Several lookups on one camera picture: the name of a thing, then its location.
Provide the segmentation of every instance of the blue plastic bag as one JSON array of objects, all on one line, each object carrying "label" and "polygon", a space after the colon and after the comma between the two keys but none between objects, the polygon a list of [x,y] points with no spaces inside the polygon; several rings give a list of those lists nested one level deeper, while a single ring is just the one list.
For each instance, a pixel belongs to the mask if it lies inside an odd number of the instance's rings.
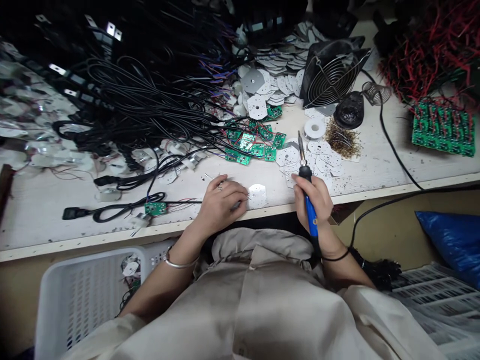
[{"label": "blue plastic bag", "polygon": [[448,265],[480,290],[480,216],[430,211],[415,214]]}]

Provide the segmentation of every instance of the sleeve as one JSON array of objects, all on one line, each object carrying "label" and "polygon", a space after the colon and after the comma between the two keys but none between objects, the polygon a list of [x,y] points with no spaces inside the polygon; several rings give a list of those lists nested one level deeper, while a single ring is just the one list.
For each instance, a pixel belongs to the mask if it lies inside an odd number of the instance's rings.
[{"label": "sleeve", "polygon": [[338,294],[360,334],[382,359],[446,359],[400,301],[366,286],[350,286]]},{"label": "sleeve", "polygon": [[61,360],[109,359],[121,343],[144,326],[145,322],[131,313],[107,321],[66,352]]}]

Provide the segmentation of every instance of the white table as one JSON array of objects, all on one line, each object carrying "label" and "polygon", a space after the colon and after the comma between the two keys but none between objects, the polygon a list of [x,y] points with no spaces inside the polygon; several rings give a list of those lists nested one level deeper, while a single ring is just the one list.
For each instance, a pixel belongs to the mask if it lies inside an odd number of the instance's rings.
[{"label": "white table", "polygon": [[[361,73],[354,90],[360,90],[365,81],[367,78]],[[396,97],[391,97],[384,105],[383,118],[400,158],[422,187],[435,188],[480,180],[480,151],[477,151],[474,158],[468,158],[413,146],[410,142],[410,125],[401,118],[407,112]],[[363,146],[360,162],[342,162],[345,174],[333,178],[331,195],[335,204],[416,190],[387,143],[380,126],[379,113],[380,107],[372,107],[365,101],[364,121],[357,129]],[[307,120],[299,105],[284,106],[283,116],[270,124],[274,131],[286,133],[287,138],[293,138]],[[477,136],[477,149],[480,149],[479,142]],[[244,166],[212,155],[202,160],[195,172],[183,171],[170,185],[155,183],[152,193],[166,192],[167,201],[201,199],[210,181],[204,173],[211,177],[228,174],[247,188],[253,184],[266,186],[267,207],[248,211],[242,220],[294,210],[293,190],[287,187],[279,166],[275,162],[258,159],[252,159],[249,166]],[[60,180],[48,171],[33,179],[14,179],[12,198],[8,201],[0,229],[0,261],[130,239],[132,230],[129,229],[128,218],[119,217],[106,223],[95,223],[90,216],[62,220],[63,210],[67,207],[94,209],[111,204],[98,203],[94,199],[97,188],[87,174],[76,175],[84,180]],[[148,184],[144,184],[137,189],[125,191],[119,203],[138,201],[146,195],[147,188]],[[194,205],[183,211],[159,216],[136,236],[183,230],[195,218],[198,209],[199,205]],[[142,211],[142,207],[137,208],[133,216]]]}]

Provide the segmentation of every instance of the white plastic basket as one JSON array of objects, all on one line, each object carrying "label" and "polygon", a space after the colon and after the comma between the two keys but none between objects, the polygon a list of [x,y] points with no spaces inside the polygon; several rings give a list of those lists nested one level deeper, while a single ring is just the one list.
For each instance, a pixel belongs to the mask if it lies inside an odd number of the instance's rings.
[{"label": "white plastic basket", "polygon": [[136,254],[143,283],[160,257],[175,243],[165,240],[126,247],[56,263],[40,283],[35,360],[57,360],[73,345],[120,311],[128,287],[122,260]]},{"label": "white plastic basket", "polygon": [[480,292],[436,263],[403,272],[393,296],[449,360],[480,359]]}]

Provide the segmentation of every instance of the finger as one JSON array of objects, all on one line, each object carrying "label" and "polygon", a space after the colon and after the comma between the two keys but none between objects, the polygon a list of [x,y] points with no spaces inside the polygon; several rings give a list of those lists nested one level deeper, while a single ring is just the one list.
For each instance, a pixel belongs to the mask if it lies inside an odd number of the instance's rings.
[{"label": "finger", "polygon": [[330,194],[329,194],[329,188],[327,187],[327,184],[325,183],[325,181],[323,181],[323,179],[319,177],[312,176],[311,183],[321,193],[321,195],[325,199],[325,202],[327,202],[327,200],[330,199]]},{"label": "finger", "polygon": [[226,175],[226,174],[217,176],[212,181],[210,181],[210,183],[206,187],[206,191],[211,192],[211,191],[215,190],[216,188],[219,187],[220,183],[222,181],[225,181],[227,178],[228,178],[228,175]]},{"label": "finger", "polygon": [[296,214],[297,216],[300,217],[306,217],[307,216],[307,209],[305,208],[305,196],[304,192],[302,191],[302,188],[295,184],[293,186],[293,191],[295,192],[295,208],[296,208]]},{"label": "finger", "polygon": [[249,194],[249,191],[236,181],[227,181],[223,183],[221,187],[222,187],[221,195],[223,198],[226,198],[233,193],[242,193],[245,196]]},{"label": "finger", "polygon": [[293,180],[296,181],[298,186],[308,195],[311,203],[313,204],[313,207],[317,212],[325,207],[326,199],[324,198],[320,190],[318,190],[310,181],[295,174],[292,174],[291,177],[293,178]]},{"label": "finger", "polygon": [[236,203],[240,202],[246,202],[247,201],[247,195],[245,195],[242,192],[234,192],[233,194],[230,194],[225,198],[225,203],[229,206],[231,209]]},{"label": "finger", "polygon": [[247,212],[247,201],[245,200],[245,201],[242,201],[240,205],[231,212],[230,219],[232,221],[235,221],[246,212]]}]

